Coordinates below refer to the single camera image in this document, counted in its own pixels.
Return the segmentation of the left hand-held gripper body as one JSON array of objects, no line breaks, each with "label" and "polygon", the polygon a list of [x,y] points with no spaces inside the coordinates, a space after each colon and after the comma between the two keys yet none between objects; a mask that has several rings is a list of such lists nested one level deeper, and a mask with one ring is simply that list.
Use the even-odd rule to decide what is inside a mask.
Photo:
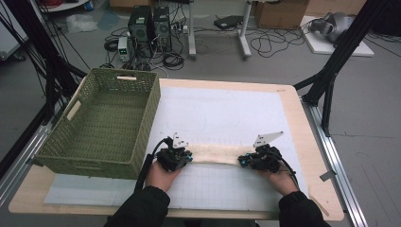
[{"label": "left hand-held gripper body", "polygon": [[157,152],[157,161],[167,171],[176,171],[186,166],[186,147],[188,142],[184,141],[178,133],[174,133],[173,137],[167,137],[165,140],[166,148],[162,148]]}]

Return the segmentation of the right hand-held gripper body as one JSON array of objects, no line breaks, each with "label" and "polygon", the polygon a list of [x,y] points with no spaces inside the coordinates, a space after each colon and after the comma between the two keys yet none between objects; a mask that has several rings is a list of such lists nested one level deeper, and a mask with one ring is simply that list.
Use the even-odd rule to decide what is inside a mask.
[{"label": "right hand-held gripper body", "polygon": [[255,155],[251,159],[251,168],[256,170],[267,170],[277,172],[280,168],[279,160],[282,158],[280,151],[276,147],[271,147],[270,142],[279,138],[284,133],[282,131],[258,134],[253,147]]}]

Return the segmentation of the cream egg-print cloth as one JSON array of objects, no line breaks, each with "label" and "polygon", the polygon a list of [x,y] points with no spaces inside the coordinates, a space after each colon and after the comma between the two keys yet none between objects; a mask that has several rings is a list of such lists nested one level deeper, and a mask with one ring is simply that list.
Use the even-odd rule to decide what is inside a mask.
[{"label": "cream egg-print cloth", "polygon": [[253,153],[254,147],[228,146],[216,144],[190,145],[193,164],[222,164],[239,166],[238,157],[246,153]]}]

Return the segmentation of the green woven basket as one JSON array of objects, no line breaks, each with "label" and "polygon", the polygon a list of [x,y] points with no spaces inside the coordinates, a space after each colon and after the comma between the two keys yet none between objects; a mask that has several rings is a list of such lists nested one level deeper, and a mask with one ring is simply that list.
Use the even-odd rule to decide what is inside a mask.
[{"label": "green woven basket", "polygon": [[60,174],[137,179],[160,97],[153,72],[92,69],[35,161]]}]

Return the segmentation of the person's right hand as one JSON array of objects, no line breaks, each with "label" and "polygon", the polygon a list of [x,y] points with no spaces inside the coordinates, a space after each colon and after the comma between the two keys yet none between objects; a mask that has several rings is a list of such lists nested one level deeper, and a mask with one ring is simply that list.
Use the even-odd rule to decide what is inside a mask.
[{"label": "person's right hand", "polygon": [[298,187],[287,171],[271,173],[268,177],[273,188],[282,196],[298,191]]}]

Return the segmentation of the white grid mat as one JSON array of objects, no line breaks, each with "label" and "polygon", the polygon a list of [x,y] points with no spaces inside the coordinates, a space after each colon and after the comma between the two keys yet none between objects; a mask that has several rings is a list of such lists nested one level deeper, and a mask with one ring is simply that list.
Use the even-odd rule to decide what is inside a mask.
[{"label": "white grid mat", "polygon": [[[270,142],[304,177],[281,98],[276,93],[164,87],[146,154],[176,132],[190,145],[253,147],[258,134],[282,131]],[[249,167],[188,163],[167,191],[170,208],[275,212],[281,196]]]}]

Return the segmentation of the grey power supply unit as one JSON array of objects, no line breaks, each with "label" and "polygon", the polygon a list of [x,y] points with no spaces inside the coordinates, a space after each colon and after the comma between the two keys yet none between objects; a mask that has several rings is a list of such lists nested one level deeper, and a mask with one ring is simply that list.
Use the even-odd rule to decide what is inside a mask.
[{"label": "grey power supply unit", "polygon": [[117,50],[119,53],[119,58],[122,62],[127,62],[130,60],[131,55],[128,46],[128,38],[127,37],[120,37],[118,39],[118,46]]}]

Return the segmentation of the white desk leg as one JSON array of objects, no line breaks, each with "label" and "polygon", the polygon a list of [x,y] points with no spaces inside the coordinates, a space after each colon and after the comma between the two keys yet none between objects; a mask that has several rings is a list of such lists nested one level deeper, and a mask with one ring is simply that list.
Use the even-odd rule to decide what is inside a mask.
[{"label": "white desk leg", "polygon": [[188,53],[189,57],[194,60],[196,58],[196,41],[194,34],[194,0],[188,0],[188,10],[189,10],[189,26],[188,26]]},{"label": "white desk leg", "polygon": [[239,39],[240,46],[242,48],[244,60],[248,59],[252,55],[251,50],[249,48],[248,41],[246,39],[246,31],[247,31],[247,26],[248,26],[250,14],[251,14],[251,9],[252,9],[252,1],[246,0],[244,14],[243,14],[242,27],[238,31],[238,39]]}]

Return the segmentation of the white foam board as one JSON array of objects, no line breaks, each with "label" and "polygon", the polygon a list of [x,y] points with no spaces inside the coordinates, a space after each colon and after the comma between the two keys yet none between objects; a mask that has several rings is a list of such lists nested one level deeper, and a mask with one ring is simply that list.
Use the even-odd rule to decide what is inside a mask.
[{"label": "white foam board", "polygon": [[[332,43],[328,42],[324,36],[319,32],[312,32],[309,30],[311,21],[314,20],[313,16],[304,16],[300,23],[300,29],[302,30],[305,40],[314,54],[331,55],[335,47]],[[356,50],[353,52],[353,57],[367,57],[371,58],[375,53],[369,48],[367,44],[361,42]]]}]

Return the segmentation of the slim black computer tower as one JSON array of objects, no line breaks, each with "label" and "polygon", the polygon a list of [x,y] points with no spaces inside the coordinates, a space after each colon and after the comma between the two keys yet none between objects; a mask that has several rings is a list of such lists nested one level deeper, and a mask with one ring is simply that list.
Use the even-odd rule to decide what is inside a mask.
[{"label": "slim black computer tower", "polygon": [[158,47],[164,52],[171,51],[171,30],[169,7],[156,7],[153,11],[153,22]]}]

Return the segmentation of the large black computer tower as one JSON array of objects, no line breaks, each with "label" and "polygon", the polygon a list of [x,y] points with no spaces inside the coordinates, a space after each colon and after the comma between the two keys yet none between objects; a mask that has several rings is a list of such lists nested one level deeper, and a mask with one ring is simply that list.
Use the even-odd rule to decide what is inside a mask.
[{"label": "large black computer tower", "polygon": [[133,51],[136,57],[150,58],[151,42],[155,38],[150,6],[134,6],[128,22]]}]

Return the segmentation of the flat black device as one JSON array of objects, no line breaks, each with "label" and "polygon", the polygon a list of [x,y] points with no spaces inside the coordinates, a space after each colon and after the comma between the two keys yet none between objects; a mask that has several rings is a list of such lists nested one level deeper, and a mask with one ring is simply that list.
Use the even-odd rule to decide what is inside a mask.
[{"label": "flat black device", "polygon": [[214,21],[214,25],[219,29],[226,30],[229,28],[237,27],[243,22],[242,16],[227,16]]}]

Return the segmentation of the large cardboard box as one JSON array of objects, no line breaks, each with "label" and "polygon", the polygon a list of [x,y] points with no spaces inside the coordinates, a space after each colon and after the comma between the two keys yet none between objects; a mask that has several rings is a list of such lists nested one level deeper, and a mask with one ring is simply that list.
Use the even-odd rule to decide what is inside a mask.
[{"label": "large cardboard box", "polygon": [[297,29],[305,15],[309,0],[276,0],[258,2],[254,15],[259,28]]}]

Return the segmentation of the aluminium rail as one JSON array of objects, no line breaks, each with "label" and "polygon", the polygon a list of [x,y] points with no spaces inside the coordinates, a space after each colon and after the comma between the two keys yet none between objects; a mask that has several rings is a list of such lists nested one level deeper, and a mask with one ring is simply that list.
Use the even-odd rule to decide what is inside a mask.
[{"label": "aluminium rail", "polygon": [[11,161],[3,177],[0,179],[0,208],[6,203],[17,183],[32,166],[33,158],[39,147],[51,131],[50,126],[40,125],[25,142],[17,148],[18,155]]},{"label": "aluminium rail", "polygon": [[343,213],[350,219],[353,227],[369,227],[362,209],[357,201],[352,185],[338,155],[335,143],[331,136],[327,136],[321,126],[323,117],[318,107],[310,106],[302,101],[302,106],[309,124],[317,134],[318,144],[322,147],[324,160],[328,171],[334,170],[337,175],[333,179],[335,188],[340,193],[340,204]]}]

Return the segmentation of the black metal frame stand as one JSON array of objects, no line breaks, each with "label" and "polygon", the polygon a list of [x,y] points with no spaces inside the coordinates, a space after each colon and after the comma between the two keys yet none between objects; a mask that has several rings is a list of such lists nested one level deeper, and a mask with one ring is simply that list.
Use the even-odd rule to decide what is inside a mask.
[{"label": "black metal frame stand", "polygon": [[20,27],[23,29],[40,58],[32,52],[29,45],[24,42],[16,29],[0,13],[0,22],[5,26],[12,37],[20,44],[30,58],[38,76],[45,79],[45,104],[23,131],[18,140],[6,156],[0,161],[0,180],[20,155],[22,148],[33,132],[44,122],[48,123],[55,115],[55,104],[61,97],[71,97],[78,89],[75,77],[83,79],[87,73],[78,69],[65,59],[58,51],[50,36],[40,22],[29,0],[0,0],[0,6],[7,6]]},{"label": "black metal frame stand", "polygon": [[330,137],[332,96],[337,75],[390,2],[391,0],[367,0],[324,67],[314,76],[294,85],[296,90],[311,86],[302,96],[302,101],[309,106],[317,107],[320,98],[324,96],[321,128],[328,137]]}]

